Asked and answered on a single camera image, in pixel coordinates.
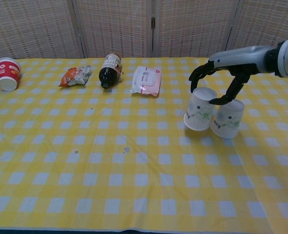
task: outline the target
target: red paper cup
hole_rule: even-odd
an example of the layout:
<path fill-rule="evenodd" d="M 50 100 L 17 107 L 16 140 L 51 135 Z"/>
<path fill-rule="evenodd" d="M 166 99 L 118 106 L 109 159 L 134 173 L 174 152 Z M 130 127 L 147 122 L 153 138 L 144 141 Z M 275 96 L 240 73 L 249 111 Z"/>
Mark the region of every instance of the red paper cup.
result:
<path fill-rule="evenodd" d="M 21 66 L 12 58 L 0 58 L 0 88 L 12 91 L 17 88 Z"/>

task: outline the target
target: robotic hand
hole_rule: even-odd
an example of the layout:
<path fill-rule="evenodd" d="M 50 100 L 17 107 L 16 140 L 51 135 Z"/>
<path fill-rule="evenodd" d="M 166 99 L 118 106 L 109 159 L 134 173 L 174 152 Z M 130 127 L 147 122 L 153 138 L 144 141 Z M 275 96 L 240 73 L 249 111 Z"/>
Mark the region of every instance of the robotic hand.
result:
<path fill-rule="evenodd" d="M 200 79 L 219 70 L 229 70 L 235 78 L 225 95 L 209 103 L 225 105 L 236 98 L 250 75 L 274 72 L 276 76 L 288 78 L 288 40 L 279 43 L 277 48 L 259 45 L 213 54 L 206 64 L 197 67 L 190 75 L 191 92 L 197 88 Z"/>

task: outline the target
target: cup rim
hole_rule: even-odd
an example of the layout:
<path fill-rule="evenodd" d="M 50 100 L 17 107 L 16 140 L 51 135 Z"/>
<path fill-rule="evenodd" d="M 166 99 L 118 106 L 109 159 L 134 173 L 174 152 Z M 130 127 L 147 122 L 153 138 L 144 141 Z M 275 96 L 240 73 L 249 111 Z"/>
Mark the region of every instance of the cup rim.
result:
<path fill-rule="evenodd" d="M 216 129 L 215 129 L 215 127 L 212 126 L 212 123 L 213 123 L 213 121 L 210 123 L 210 129 L 211 129 L 211 131 L 212 131 L 215 135 L 217 135 L 218 137 L 221 137 L 221 138 L 223 138 L 223 139 L 233 139 L 233 138 L 235 138 L 235 137 L 238 135 L 238 133 L 239 133 L 239 131 L 237 131 L 235 135 L 224 136 L 224 135 L 220 134 L 218 131 L 215 131 Z"/>
<path fill-rule="evenodd" d="M 206 89 L 206 90 L 210 91 L 211 93 L 214 94 L 214 97 L 213 97 L 213 98 L 200 98 L 200 97 L 196 96 L 195 93 L 197 92 L 197 90 L 201 90 L 201 89 Z M 210 89 L 210 88 L 208 88 L 208 87 L 198 87 L 198 88 L 194 89 L 193 95 L 194 95 L 196 98 L 198 98 L 198 99 L 200 99 L 200 100 L 204 100 L 204 101 L 210 101 L 210 100 L 212 100 L 212 99 L 214 99 L 214 98 L 216 98 L 216 97 L 218 96 L 218 94 L 216 93 L 216 91 L 214 91 L 213 89 Z"/>
<path fill-rule="evenodd" d="M 2 62 L 2 61 L 9 61 L 9 62 L 12 62 L 12 63 L 16 64 L 18 66 L 18 68 L 19 68 L 19 72 L 21 72 L 21 66 L 15 59 L 4 57 L 4 58 L 0 58 L 0 62 Z"/>
<path fill-rule="evenodd" d="M 184 124 L 186 125 L 186 127 L 188 127 L 189 129 L 191 129 L 191 130 L 194 130 L 194 131 L 204 131 L 204 130 L 206 130 L 206 129 L 208 129 L 209 127 L 210 127 L 210 124 L 207 126 L 207 127 L 205 127 L 205 128 L 193 128 L 192 126 L 190 126 L 189 124 L 188 124 L 188 122 L 187 122 L 187 120 L 186 120 L 186 118 L 187 118 L 187 116 L 186 116 L 186 113 L 184 114 L 184 116 L 183 116 L 183 122 L 184 122 Z"/>
<path fill-rule="evenodd" d="M 3 80 L 10 80 L 10 81 L 15 82 L 16 83 L 16 87 L 14 89 L 6 89 L 6 88 L 2 87 L 1 81 L 3 81 Z M 13 90 L 15 90 L 17 88 L 17 85 L 18 85 L 17 81 L 14 78 L 12 78 L 12 77 L 1 77 L 0 78 L 0 88 L 2 90 L 4 90 L 4 91 L 13 91 Z"/>
<path fill-rule="evenodd" d="M 238 103 L 241 104 L 242 107 L 240 109 L 234 110 L 234 109 L 229 107 L 229 104 L 232 103 L 232 102 L 238 102 Z M 231 102 L 229 102 L 229 103 L 227 103 L 225 105 L 222 105 L 221 107 L 226 108 L 226 109 L 228 109 L 228 110 L 230 110 L 232 112 L 241 112 L 241 111 L 243 111 L 245 109 L 245 104 L 243 104 L 243 102 L 239 101 L 238 99 L 233 99 Z"/>

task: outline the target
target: wicker screen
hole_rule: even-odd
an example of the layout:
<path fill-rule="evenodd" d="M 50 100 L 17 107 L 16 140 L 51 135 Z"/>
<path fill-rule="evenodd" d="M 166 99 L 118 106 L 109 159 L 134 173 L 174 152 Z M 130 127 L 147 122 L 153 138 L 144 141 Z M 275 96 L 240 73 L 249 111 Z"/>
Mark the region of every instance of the wicker screen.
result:
<path fill-rule="evenodd" d="M 66 0 L 0 0 L 0 57 L 79 58 Z"/>
<path fill-rule="evenodd" d="M 230 48 L 272 45 L 288 39 L 288 0 L 244 1 Z"/>
<path fill-rule="evenodd" d="M 159 56 L 206 57 L 225 49 L 238 0 L 162 0 Z"/>
<path fill-rule="evenodd" d="M 88 57 L 146 56 L 146 0 L 77 0 Z"/>

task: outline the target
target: white paper cup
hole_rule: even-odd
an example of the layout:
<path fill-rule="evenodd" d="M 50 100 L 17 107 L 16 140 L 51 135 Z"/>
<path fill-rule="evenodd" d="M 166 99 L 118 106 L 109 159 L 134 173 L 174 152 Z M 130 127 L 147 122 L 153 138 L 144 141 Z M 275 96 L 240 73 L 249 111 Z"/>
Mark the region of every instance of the white paper cup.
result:
<path fill-rule="evenodd" d="M 209 127 L 214 105 L 209 101 L 217 97 L 217 93 L 206 87 L 194 89 L 188 108 L 184 114 L 185 125 L 195 131 Z"/>
<path fill-rule="evenodd" d="M 220 106 L 210 124 L 213 133 L 226 139 L 236 137 L 244 109 L 245 105 L 237 99 Z"/>

